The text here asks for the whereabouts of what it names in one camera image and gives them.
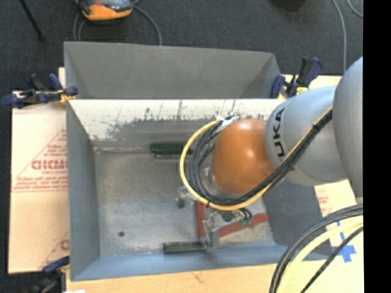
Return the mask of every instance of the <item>gray box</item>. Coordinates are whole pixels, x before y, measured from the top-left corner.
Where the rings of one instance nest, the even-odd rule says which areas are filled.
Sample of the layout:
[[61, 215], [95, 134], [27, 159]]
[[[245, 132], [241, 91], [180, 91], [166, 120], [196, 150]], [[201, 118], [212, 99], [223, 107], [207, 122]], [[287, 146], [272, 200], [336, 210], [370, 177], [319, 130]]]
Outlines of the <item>gray box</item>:
[[[281, 222], [205, 252], [165, 255], [163, 242], [197, 239], [195, 210], [176, 207], [179, 159], [150, 152], [154, 143], [185, 143], [216, 115], [267, 119], [280, 103], [266, 99], [279, 73], [272, 54], [66, 42], [65, 71], [66, 86], [80, 90], [67, 107], [73, 281], [279, 260]], [[318, 211], [314, 196], [311, 204]], [[262, 199], [251, 208], [266, 212]]]

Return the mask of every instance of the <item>black carpet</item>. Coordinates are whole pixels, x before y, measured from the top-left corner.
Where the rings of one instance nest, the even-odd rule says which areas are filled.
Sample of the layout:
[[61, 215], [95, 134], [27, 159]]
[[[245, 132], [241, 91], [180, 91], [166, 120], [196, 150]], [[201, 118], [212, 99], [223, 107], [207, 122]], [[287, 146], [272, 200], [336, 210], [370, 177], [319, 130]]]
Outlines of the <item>black carpet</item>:
[[[359, 11], [364, 0], [351, 0]], [[73, 40], [74, 0], [26, 0], [46, 40], [40, 41], [19, 0], [0, 0], [0, 96], [26, 88], [32, 73], [43, 82], [64, 62]], [[363, 56], [363, 19], [347, 0], [335, 0], [346, 29], [346, 68]], [[298, 73], [303, 56], [317, 57], [322, 74], [341, 75], [344, 38], [331, 0], [141, 0], [164, 45], [266, 51], [281, 72]], [[155, 45], [156, 31], [137, 10], [115, 26], [86, 24], [83, 40]], [[10, 113], [0, 106], [0, 293], [20, 292], [41, 275], [7, 275], [10, 187]]]

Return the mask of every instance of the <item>green object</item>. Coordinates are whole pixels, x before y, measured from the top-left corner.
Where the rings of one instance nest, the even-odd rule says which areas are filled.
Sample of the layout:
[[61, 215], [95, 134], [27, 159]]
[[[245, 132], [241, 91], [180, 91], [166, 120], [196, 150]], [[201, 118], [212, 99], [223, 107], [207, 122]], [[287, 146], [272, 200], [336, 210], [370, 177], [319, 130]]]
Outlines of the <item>green object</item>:
[[207, 246], [201, 241], [163, 243], [164, 254], [184, 253], [189, 251], [206, 251]]
[[180, 157], [184, 147], [184, 143], [156, 143], [151, 145], [151, 152], [155, 158]]

